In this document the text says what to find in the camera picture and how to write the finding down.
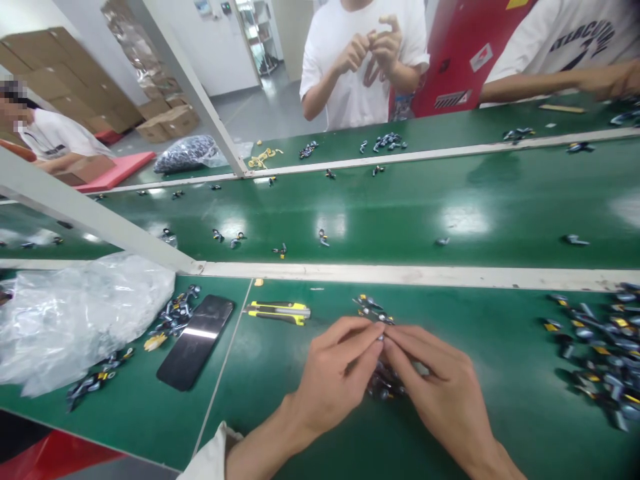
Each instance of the stacked cardboard boxes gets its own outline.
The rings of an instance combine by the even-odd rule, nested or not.
[[[182,105],[148,119],[136,130],[148,142],[162,143],[188,135],[199,121],[192,106]]]
[[[143,120],[122,90],[62,27],[2,38],[0,65],[92,133],[122,133]]]

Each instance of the person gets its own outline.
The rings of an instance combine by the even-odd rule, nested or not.
[[[470,478],[525,478],[493,437],[480,384],[466,354],[420,327],[342,317],[312,340],[298,390],[236,443],[226,460],[227,434],[237,436],[223,422],[179,480],[269,480],[289,458],[338,426],[362,402],[383,351],[426,428]],[[413,359],[428,366],[430,375],[418,374]]]
[[[391,86],[414,92],[428,66],[423,0],[329,0],[305,44],[303,114],[326,108],[328,130],[385,123]]]
[[[480,103],[567,89],[596,100],[640,94],[639,0],[538,0],[511,36]]]
[[[59,113],[42,110],[27,98],[16,81],[0,84],[0,119],[10,123],[14,132],[36,155],[38,168],[57,173],[78,160],[94,155],[113,157],[86,128]]]

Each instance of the dark hair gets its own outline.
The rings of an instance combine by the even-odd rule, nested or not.
[[[20,83],[16,80],[6,80],[0,83],[0,97],[6,98],[12,103],[24,105],[26,108],[41,108],[36,102],[27,98],[20,86]]]

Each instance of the workbench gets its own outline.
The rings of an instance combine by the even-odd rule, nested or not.
[[[527,109],[531,115],[523,116]],[[553,135],[605,130],[614,114],[602,105],[572,115],[524,103],[269,141],[255,152],[284,150],[285,155],[271,159],[282,161],[269,165],[273,168],[299,163],[297,151],[312,139],[320,147],[307,162],[338,161],[359,155],[365,138],[371,143],[389,131],[404,137],[407,150],[420,151],[494,142],[516,127],[530,126],[540,135],[549,123],[557,124],[546,129]],[[375,177],[370,167],[352,167],[336,170],[335,180],[322,172],[280,175],[272,187],[266,179],[246,179],[223,181],[216,191],[206,183],[161,187],[142,197],[122,191],[108,194],[102,204],[156,235],[170,228],[180,250],[214,262],[260,262],[275,269],[290,263],[487,271],[638,269],[639,140],[593,144],[595,152],[574,155],[565,152],[566,146],[552,146],[394,163]],[[292,149],[294,157],[288,157]],[[131,181],[158,178],[143,171]],[[172,200],[178,188],[185,195]],[[7,237],[2,240],[9,244],[0,250],[1,258],[84,260],[117,251],[20,204],[0,206],[0,222]],[[224,243],[213,240],[213,228],[226,236]],[[329,236],[329,248],[319,244],[320,228]],[[229,242],[238,231],[247,238],[232,250]],[[591,245],[562,242],[568,233]],[[54,235],[62,236],[64,244],[18,247]],[[450,237],[450,244],[435,245],[440,237]],[[271,252],[282,242],[288,249],[284,260]],[[540,323],[540,317],[550,317],[568,325],[558,305],[546,298],[550,289],[390,285],[398,283],[391,279],[378,284],[267,279],[255,287],[252,278],[178,276],[176,292],[191,283],[202,286],[201,298],[212,293],[236,304],[193,390],[180,393],[155,378],[174,339],[147,353],[142,337],[116,378],[71,414],[65,412],[66,388],[25,399],[17,386],[0,386],[0,408],[183,470],[220,421],[245,435],[264,421],[297,387],[310,340],[340,316],[355,314],[351,299],[366,293],[396,322],[423,326],[471,356],[493,432],[529,478],[604,478],[611,472],[615,478],[637,477],[640,425],[629,423],[630,433],[614,429],[600,408],[570,387],[568,372],[577,367],[558,356],[558,346]],[[566,295],[600,315],[610,303],[606,293]],[[305,327],[295,327],[241,314],[254,300],[304,303],[312,318]],[[398,475],[465,478],[424,429],[408,399],[366,397],[345,422],[290,460],[276,478]]]

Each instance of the yellow sticker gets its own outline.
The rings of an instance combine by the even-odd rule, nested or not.
[[[524,7],[529,3],[529,0],[509,0],[509,4],[507,5],[507,10],[511,10],[518,7]]]

